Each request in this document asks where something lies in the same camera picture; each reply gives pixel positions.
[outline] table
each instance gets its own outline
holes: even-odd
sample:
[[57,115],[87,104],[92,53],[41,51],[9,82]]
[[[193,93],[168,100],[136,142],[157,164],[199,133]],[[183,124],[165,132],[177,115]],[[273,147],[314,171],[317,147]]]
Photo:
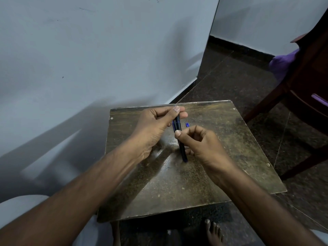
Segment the table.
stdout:
[[[190,126],[216,132],[236,164],[269,193],[286,188],[248,129],[232,101],[180,103],[186,107]],[[106,153],[133,132],[142,110],[110,111]],[[142,161],[98,210],[98,222],[115,221],[227,202],[229,197],[206,175],[195,157],[182,161],[172,127],[168,127],[151,155]]]

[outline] person's right arm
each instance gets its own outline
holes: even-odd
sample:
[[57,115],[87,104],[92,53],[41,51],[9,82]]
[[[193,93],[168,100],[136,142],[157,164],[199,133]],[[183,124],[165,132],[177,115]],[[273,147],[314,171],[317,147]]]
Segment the person's right arm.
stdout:
[[325,245],[232,161],[215,132],[193,126],[175,137],[189,147],[187,154],[201,160],[266,245]]

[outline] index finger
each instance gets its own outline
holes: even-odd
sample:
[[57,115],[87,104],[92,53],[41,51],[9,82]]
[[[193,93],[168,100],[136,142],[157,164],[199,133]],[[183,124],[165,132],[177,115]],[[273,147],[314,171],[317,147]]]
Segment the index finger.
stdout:
[[[180,112],[185,111],[185,107],[180,106]],[[153,111],[155,111],[156,116],[165,116],[167,112],[169,112],[171,109],[173,108],[173,106],[165,106],[165,107],[156,107],[156,108],[152,108]]]
[[201,138],[203,138],[207,132],[207,129],[198,126],[198,125],[194,125],[188,128],[185,128],[183,131],[183,133],[186,133],[187,135],[189,135],[190,137],[193,137],[194,134],[199,135]]

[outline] chair leg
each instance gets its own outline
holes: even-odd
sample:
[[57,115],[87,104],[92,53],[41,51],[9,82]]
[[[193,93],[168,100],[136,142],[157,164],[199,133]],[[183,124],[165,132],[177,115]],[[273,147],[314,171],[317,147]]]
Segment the chair leg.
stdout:
[[316,149],[316,152],[310,157],[299,163],[297,166],[289,169],[283,175],[280,176],[281,180],[286,180],[291,177],[294,177],[296,174],[299,174],[325,160],[328,159],[328,145],[325,145],[321,148]]
[[254,117],[260,113],[270,111],[277,103],[279,103],[285,94],[284,86],[278,85],[273,91],[271,91],[258,105],[256,105],[250,112],[244,116],[245,123],[248,123]]

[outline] chair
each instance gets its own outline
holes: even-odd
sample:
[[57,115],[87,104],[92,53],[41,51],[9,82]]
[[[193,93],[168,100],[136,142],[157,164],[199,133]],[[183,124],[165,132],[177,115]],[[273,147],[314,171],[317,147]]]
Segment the chair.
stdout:
[[[280,101],[300,120],[328,135],[328,10],[307,34],[292,42],[299,52],[282,82],[245,117],[249,122]],[[328,159],[328,145],[281,175],[285,180]]]

